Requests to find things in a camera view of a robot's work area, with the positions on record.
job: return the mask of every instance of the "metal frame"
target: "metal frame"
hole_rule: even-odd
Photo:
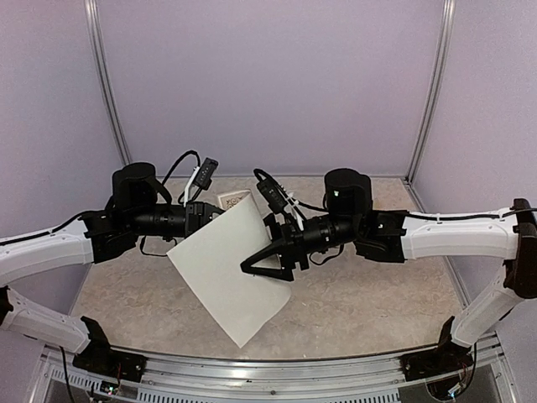
[[[99,25],[97,0],[84,0],[91,46],[96,62],[103,101],[112,128],[114,142],[123,165],[130,164],[132,157],[128,150],[123,129],[117,113],[112,93],[112,85],[107,71],[102,32]],[[435,107],[440,95],[441,83],[446,67],[456,0],[444,0],[441,33],[438,40],[435,64],[432,72],[425,110],[420,122],[420,131],[414,146],[404,185],[416,206],[424,211],[423,204],[413,188],[413,182],[425,152],[427,139],[433,121]],[[446,267],[456,290],[459,301],[466,307],[470,298],[453,268],[450,258]],[[502,401],[515,403],[517,392],[513,376],[503,355],[495,334],[487,335],[478,344],[478,365],[491,364]],[[148,371],[142,384],[132,384],[140,393],[154,393],[157,396],[183,394],[186,396],[207,395],[212,399],[248,398],[249,400],[295,400],[328,399],[379,392],[404,383],[404,376],[396,363],[399,353],[386,353],[372,357],[331,359],[321,361],[295,362],[239,362],[218,359],[193,359],[166,354],[142,352],[149,357]],[[52,348],[45,348],[38,368],[32,378],[34,388],[29,391],[29,402],[44,401],[52,380],[53,369],[63,374],[61,356]],[[94,374],[69,367],[72,374],[99,380]]]
[[[422,349],[347,359],[257,362],[142,352],[148,357],[142,381],[139,384],[122,382],[122,387],[137,397],[122,400],[161,403],[181,399],[218,403],[284,400],[294,403],[359,401],[360,398],[367,401],[371,396],[371,401],[374,401],[375,395],[397,395],[400,388],[423,382],[405,382],[399,363],[403,353]],[[140,353],[132,349],[123,350]],[[477,351],[477,366],[492,365],[496,369],[497,380],[500,379],[498,374],[505,370],[502,367],[503,350],[496,335],[484,335],[477,344]],[[67,360],[72,360],[71,354],[68,354]],[[85,390],[90,389],[91,383],[114,381],[76,369],[70,364],[68,371],[73,387]],[[35,387],[28,399],[31,403],[44,401],[51,380],[64,381],[61,354],[56,348],[45,348],[36,377]],[[502,401],[515,403],[514,394],[511,394],[507,385],[501,384],[498,389],[503,390]]]
[[[116,102],[110,84],[110,77],[107,70],[107,61],[105,58],[104,44],[102,43],[101,26],[99,24],[99,12],[96,0],[84,0],[86,9],[87,27],[90,33],[91,47],[97,69],[97,76],[101,84],[102,99],[107,109],[108,119],[112,128],[114,142],[116,143],[117,152],[123,166],[133,162],[130,152],[128,151],[127,141],[123,134],[123,129],[117,115]]]
[[[444,0],[444,13],[442,14],[442,25],[440,38],[438,39],[438,47],[436,49],[433,76],[430,81],[429,93],[427,94],[425,112],[420,123],[418,139],[414,147],[414,152],[412,153],[410,167],[406,176],[407,181],[411,185],[414,182],[418,168],[420,167],[420,162],[425,151],[425,145],[429,138],[430,125],[435,114],[436,103],[438,101],[438,96],[440,95],[444,69],[446,68],[447,53],[450,46],[453,18],[455,16],[455,2],[456,0]]]

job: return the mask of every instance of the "lavender wall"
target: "lavender wall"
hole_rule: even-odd
[[[0,238],[102,206],[119,167],[82,1],[0,6]],[[67,312],[87,267],[12,284]],[[22,402],[42,345],[0,331],[0,401]]]
[[[163,174],[188,148],[220,174],[405,173],[441,0],[99,2],[119,116]],[[181,173],[190,172],[184,168]]]
[[[459,0],[446,77],[415,183],[429,211],[470,212],[537,205],[537,3]],[[456,260],[472,295],[500,267]],[[523,402],[537,401],[534,301],[498,325]]]

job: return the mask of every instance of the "sheet of paper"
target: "sheet of paper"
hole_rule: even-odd
[[[283,281],[241,271],[241,262],[269,244],[269,234],[249,194],[168,252],[188,286],[239,348],[291,295]],[[280,267],[277,259],[266,259],[263,266]]]

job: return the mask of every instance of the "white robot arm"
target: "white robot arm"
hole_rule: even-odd
[[[241,263],[242,271],[293,281],[298,264],[309,269],[308,254],[325,253],[353,243],[365,259],[403,263],[426,256],[474,255],[504,260],[502,268],[472,304],[444,324],[436,348],[401,358],[407,380],[422,379],[471,365],[472,345],[520,302],[537,298],[537,224],[525,199],[510,208],[472,214],[423,214],[373,209],[371,180],[355,170],[337,169],[325,175],[323,208],[293,203],[285,189],[257,169],[258,189],[272,214],[265,224],[272,243]],[[297,205],[325,213],[303,219],[299,226],[285,211]],[[283,214],[285,223],[276,221]],[[257,264],[277,254],[281,270]]]
[[[134,184],[139,186],[144,175],[129,171],[125,176],[135,177]],[[382,212],[371,209],[368,181],[351,175],[359,186],[343,186],[345,181],[337,179],[337,190],[331,189],[330,183],[326,185],[327,206],[322,209],[326,215],[304,220],[301,226],[294,225],[290,215],[282,225],[276,223],[274,215],[265,218],[273,242],[245,260],[242,271],[292,280],[295,263],[301,269],[309,267],[306,254],[348,242],[354,243],[357,254],[379,262],[403,263],[443,255],[495,256],[505,261],[506,269],[498,272],[469,307],[446,322],[437,348],[402,358],[408,380],[457,369],[483,333],[517,304],[537,297],[537,229],[526,200],[516,199],[511,208],[471,215]],[[279,198],[274,187],[264,186],[259,190],[273,211],[282,212],[289,198]],[[156,201],[154,192],[150,194]],[[121,197],[116,199],[114,208],[85,213],[80,220],[58,231],[49,230],[44,236],[29,234],[22,242],[21,238],[0,240],[0,286],[62,265],[114,259],[132,248],[138,235],[184,237],[207,224],[213,213],[222,212],[205,203],[187,203],[185,207],[151,204],[149,209],[138,210],[128,203],[122,205]],[[356,199],[365,200],[365,204]],[[254,267],[271,254],[279,255],[281,270]],[[92,372],[113,374],[118,363],[127,371],[124,379],[137,381],[143,372],[144,357],[111,350],[97,322],[61,315],[7,286],[0,289],[0,328],[64,347],[77,354],[75,366]]]
[[[206,159],[189,179],[182,204],[157,181],[151,164],[135,163],[112,176],[113,194],[104,210],[83,212],[56,228],[0,238],[0,329],[19,332],[75,354],[79,368],[139,381],[145,357],[110,348],[99,324],[88,317],[70,317],[36,304],[9,288],[14,280],[74,264],[115,259],[134,248],[139,236],[186,238],[222,210],[195,201],[211,184],[218,163]],[[192,185],[198,191],[189,198]],[[158,204],[160,194],[166,203]]]

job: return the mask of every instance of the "white cable clip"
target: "white cable clip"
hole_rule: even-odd
[[[288,194],[289,199],[287,201],[291,205],[291,213],[293,214],[293,217],[295,218],[296,222],[298,223],[300,231],[304,231],[304,221],[302,220],[302,217],[300,216],[300,214],[298,212],[299,202],[298,202],[298,200],[295,200],[293,198],[293,194],[294,194],[293,192],[290,192]]]
[[[194,178],[196,177],[196,174],[198,173],[198,170],[200,170],[200,167],[196,166],[194,168],[194,172],[192,172],[192,176],[190,177],[188,182],[186,182],[186,185],[185,185],[185,197],[183,198],[183,206],[184,207],[186,207],[186,203],[188,203],[188,201],[189,201],[190,188],[192,187],[192,182],[194,182]]]

